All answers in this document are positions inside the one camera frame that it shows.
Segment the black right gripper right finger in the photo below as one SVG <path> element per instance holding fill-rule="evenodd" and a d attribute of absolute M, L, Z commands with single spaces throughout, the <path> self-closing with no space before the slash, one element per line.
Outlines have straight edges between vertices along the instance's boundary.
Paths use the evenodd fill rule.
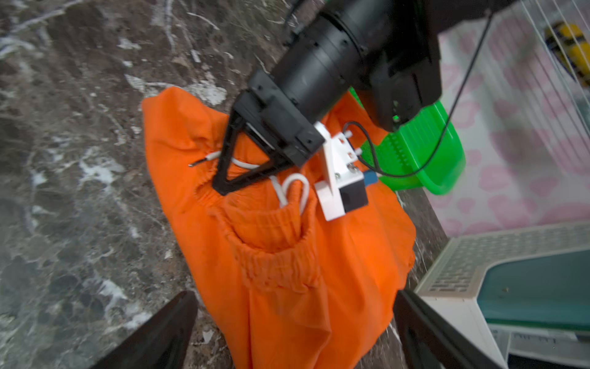
<path fill-rule="evenodd" d="M 409 368 L 499 368 L 414 292 L 396 294 L 394 320 Z"/>

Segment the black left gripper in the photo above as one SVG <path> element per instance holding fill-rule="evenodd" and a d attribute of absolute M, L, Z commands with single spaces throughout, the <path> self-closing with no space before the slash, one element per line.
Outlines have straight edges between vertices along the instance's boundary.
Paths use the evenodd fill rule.
<path fill-rule="evenodd" d="M 272 154 L 264 164 L 228 179 L 227 173 L 234 162 L 233 153 L 244 121 Z M 228 195 L 293 166 L 301 168 L 324 142 L 324 137 L 270 75 L 259 69 L 250 77 L 247 89 L 232 107 L 212 187 L 220 195 Z"/>

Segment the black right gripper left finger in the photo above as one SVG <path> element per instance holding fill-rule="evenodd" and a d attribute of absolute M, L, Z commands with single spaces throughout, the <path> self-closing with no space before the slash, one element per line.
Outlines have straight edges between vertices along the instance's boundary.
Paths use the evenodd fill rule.
<path fill-rule="evenodd" d="M 182 368 L 197 315 L 195 293 L 180 292 L 92 369 Z"/>

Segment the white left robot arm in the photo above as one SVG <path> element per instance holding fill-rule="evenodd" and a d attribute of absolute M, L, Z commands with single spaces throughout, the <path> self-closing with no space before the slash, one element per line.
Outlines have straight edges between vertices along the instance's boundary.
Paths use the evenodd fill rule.
<path fill-rule="evenodd" d="M 491 18 L 507 1 L 330 1 L 288 40 L 271 72 L 254 72 L 225 132 L 214 189 L 227 195 L 304 166 L 324 139 L 315 124 L 348 89 L 395 132 L 442 94 L 438 36 Z"/>

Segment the orange shorts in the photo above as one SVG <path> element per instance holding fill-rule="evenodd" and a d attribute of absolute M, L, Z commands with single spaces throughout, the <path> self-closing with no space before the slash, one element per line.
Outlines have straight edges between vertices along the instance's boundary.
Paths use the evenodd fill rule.
<path fill-rule="evenodd" d="M 179 88 L 142 103 L 147 166 L 204 305 L 238 368 L 352 368 L 387 330 L 416 229 L 385 184 L 327 221 L 295 182 L 219 195 L 205 156 L 228 117 Z"/>

